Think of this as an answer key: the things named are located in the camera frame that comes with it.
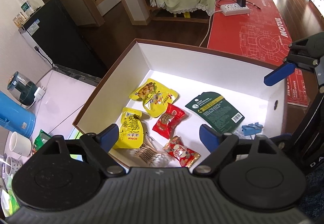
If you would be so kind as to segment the brown white storage box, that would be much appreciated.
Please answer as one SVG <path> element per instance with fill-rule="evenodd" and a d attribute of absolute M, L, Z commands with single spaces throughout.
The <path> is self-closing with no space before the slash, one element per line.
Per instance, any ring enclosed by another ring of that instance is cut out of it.
<path fill-rule="evenodd" d="M 268 137 L 280 135 L 286 126 L 285 82 L 264 84 L 271 71 L 255 60 L 210 49 L 135 40 L 113 64 L 80 110 L 73 125 L 82 133 L 100 133 L 119 124 L 124 107 L 143 110 L 130 94 L 153 79 L 178 93 L 175 105 L 187 117 L 175 128 L 184 144 L 206 158 L 209 151 L 199 138 L 204 120 L 186 105 L 204 92 L 222 95 L 242 115 L 243 124 L 258 122 Z"/>

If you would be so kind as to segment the green tissue pack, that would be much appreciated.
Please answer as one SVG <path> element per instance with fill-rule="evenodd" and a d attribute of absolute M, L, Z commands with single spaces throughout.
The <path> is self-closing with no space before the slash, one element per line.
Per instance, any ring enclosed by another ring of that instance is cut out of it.
<path fill-rule="evenodd" d="M 7 191 L 1 192 L 1 208 L 5 217 L 12 216 L 20 209 L 18 201 L 13 193 L 12 184 L 9 184 Z"/>

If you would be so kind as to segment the red snack packet gold label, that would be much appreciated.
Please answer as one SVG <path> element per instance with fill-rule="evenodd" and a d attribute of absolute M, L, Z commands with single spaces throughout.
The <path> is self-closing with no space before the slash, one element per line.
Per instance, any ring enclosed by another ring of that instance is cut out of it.
<path fill-rule="evenodd" d="M 175 127 L 186 117 L 187 114 L 184 110 L 169 103 L 166 111 L 159 117 L 153 126 L 153 131 L 166 139 L 170 139 Z"/>

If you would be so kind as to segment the white ceramic cup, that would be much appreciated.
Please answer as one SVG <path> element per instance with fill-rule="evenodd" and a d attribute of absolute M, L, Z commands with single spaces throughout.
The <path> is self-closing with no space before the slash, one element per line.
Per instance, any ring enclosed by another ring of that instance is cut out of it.
<path fill-rule="evenodd" d="M 17 132 L 11 134 L 9 150 L 21 156 L 29 156 L 32 150 L 31 141 Z"/>

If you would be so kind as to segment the white power strip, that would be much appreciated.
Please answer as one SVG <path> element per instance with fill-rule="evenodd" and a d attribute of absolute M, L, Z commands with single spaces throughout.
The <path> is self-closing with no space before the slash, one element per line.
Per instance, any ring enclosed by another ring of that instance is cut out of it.
<path fill-rule="evenodd" d="M 250 14 L 250 9 L 247 6 L 241 7 L 237 3 L 223 4 L 220 6 L 220 10 L 224 16 Z"/>

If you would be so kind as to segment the dark green humidifier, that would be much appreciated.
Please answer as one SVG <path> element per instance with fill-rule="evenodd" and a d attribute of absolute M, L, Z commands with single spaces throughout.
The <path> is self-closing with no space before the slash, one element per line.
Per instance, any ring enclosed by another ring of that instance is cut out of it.
<path fill-rule="evenodd" d="M 16 71 L 9 79 L 7 90 L 24 106 L 30 106 L 35 100 L 37 86 L 26 76 Z"/>

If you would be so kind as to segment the green snack bag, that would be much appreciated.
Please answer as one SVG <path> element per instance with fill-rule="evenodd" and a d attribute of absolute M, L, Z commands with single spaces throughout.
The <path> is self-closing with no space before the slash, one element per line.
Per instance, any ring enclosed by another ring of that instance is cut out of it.
<path fill-rule="evenodd" d="M 40 130 L 38 136 L 35 138 L 32 146 L 32 154 L 35 154 L 52 136 L 45 131 Z"/>

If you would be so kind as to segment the grey patterned mug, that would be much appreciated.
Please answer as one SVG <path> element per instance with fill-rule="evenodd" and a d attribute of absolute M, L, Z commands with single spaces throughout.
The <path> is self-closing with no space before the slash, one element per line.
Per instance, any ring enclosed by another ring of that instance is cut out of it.
<path fill-rule="evenodd" d="M 7 176 L 16 174 L 16 172 L 22 167 L 22 164 L 17 159 L 7 156 L 5 160 L 5 173 Z"/>

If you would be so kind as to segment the yellow snack packet small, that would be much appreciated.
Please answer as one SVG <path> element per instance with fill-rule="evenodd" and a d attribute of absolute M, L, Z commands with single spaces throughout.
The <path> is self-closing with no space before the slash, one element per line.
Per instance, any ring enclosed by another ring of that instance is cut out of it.
<path fill-rule="evenodd" d="M 124 107 L 121 114 L 119 138 L 113 149 L 138 149 L 144 140 L 140 110 Z"/>

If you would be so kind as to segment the red yellow candy packet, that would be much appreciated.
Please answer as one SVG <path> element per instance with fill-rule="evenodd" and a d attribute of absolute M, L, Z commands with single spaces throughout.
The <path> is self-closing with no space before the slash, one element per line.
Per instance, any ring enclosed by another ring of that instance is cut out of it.
<path fill-rule="evenodd" d="M 190 168 L 200 158 L 200 154 L 186 147 L 179 136 L 171 138 L 163 150 L 178 160 L 181 167 Z"/>

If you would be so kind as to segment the blue binder clip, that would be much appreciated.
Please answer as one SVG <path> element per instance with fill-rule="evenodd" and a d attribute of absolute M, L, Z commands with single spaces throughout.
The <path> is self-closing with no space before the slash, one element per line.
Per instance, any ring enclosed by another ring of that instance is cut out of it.
<path fill-rule="evenodd" d="M 264 126 L 258 122 L 242 125 L 242 132 L 245 136 L 257 135 L 262 132 Z"/>

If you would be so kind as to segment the red motul floor mat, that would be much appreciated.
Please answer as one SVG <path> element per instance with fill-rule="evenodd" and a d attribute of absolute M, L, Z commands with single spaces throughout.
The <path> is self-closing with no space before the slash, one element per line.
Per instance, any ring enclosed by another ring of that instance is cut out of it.
<path fill-rule="evenodd" d="M 292 42 L 273 0 L 247 0 L 249 14 L 225 16 L 220 6 L 236 0 L 217 0 L 207 47 L 280 66 Z"/>

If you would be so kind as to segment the yellow snack packet large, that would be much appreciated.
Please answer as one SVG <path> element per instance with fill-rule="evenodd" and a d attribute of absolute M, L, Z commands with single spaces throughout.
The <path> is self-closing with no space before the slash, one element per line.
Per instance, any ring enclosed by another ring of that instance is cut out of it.
<path fill-rule="evenodd" d="M 169 103 L 172 104 L 178 98 L 178 93 L 149 78 L 134 90 L 129 98 L 134 101 L 141 100 L 144 110 L 149 116 L 157 118 L 166 112 Z"/>

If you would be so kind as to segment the white power adapter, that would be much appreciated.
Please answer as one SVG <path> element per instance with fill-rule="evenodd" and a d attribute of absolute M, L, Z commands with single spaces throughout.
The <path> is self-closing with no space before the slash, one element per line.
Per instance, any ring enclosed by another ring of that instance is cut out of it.
<path fill-rule="evenodd" d="M 44 87 L 37 87 L 37 89 L 35 90 L 35 93 L 34 93 L 34 100 L 35 101 L 40 101 L 43 96 L 45 95 L 46 93 L 46 90 Z"/>

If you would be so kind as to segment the black mini fridge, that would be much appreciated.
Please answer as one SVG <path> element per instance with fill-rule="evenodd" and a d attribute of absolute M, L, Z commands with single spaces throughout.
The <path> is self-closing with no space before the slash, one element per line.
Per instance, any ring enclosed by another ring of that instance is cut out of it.
<path fill-rule="evenodd" d="M 19 32 L 50 65 L 102 78 L 108 69 L 88 45 L 60 0 L 50 0 L 34 12 Z"/>

